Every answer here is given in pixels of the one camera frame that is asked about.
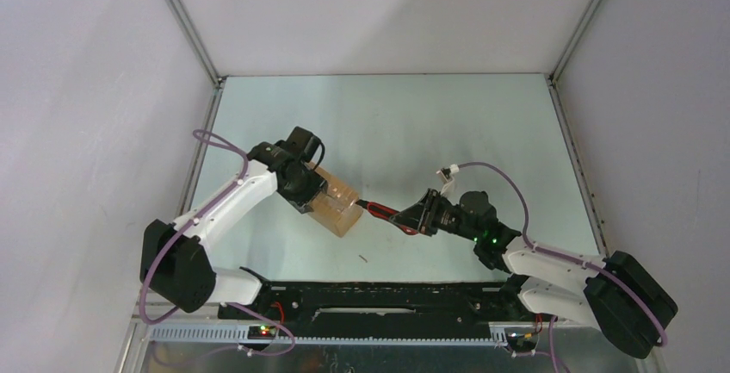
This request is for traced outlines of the red black utility knife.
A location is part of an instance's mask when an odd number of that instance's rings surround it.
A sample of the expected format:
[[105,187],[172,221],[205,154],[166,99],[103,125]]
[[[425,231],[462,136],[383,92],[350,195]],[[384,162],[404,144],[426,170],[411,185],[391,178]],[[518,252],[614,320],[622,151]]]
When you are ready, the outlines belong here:
[[374,218],[390,223],[406,235],[413,236],[418,234],[418,232],[412,228],[391,221],[391,218],[399,212],[396,209],[390,208],[377,202],[370,202],[363,199],[357,200],[356,205],[368,212]]

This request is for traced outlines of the brown cardboard express box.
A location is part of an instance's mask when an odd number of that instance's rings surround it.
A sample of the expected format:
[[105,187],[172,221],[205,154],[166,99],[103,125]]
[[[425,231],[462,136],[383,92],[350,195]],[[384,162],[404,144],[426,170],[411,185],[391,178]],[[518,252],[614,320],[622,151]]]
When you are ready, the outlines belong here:
[[356,204],[360,196],[323,167],[318,166],[314,170],[325,180],[326,188],[310,202],[306,215],[342,238],[362,216],[363,209]]

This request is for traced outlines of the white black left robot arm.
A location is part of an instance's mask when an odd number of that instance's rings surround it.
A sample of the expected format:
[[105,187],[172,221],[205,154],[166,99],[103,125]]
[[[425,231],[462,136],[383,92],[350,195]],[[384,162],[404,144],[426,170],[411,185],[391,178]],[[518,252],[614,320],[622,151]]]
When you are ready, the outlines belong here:
[[295,127],[285,140],[261,142],[246,152],[225,138],[196,129],[200,142],[237,154],[242,165],[201,205],[171,222],[155,220],[144,231],[139,279],[140,300],[161,295],[175,310],[193,313],[203,305],[236,303],[251,318],[272,307],[264,280],[250,270],[217,267],[212,252],[246,214],[277,194],[301,214],[314,211],[326,179],[316,168],[325,146],[313,132]]

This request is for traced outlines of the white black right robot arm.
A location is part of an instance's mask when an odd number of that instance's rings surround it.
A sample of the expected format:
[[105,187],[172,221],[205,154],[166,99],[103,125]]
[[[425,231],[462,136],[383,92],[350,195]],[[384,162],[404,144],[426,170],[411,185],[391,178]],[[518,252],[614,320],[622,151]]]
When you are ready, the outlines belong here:
[[474,243],[489,270],[509,274],[500,297],[506,316],[551,314],[592,327],[618,350],[646,358],[664,344],[678,305],[632,255],[608,258],[571,253],[526,241],[497,217],[485,191],[468,191],[452,203],[428,190],[414,205],[388,216],[409,234],[444,231]]

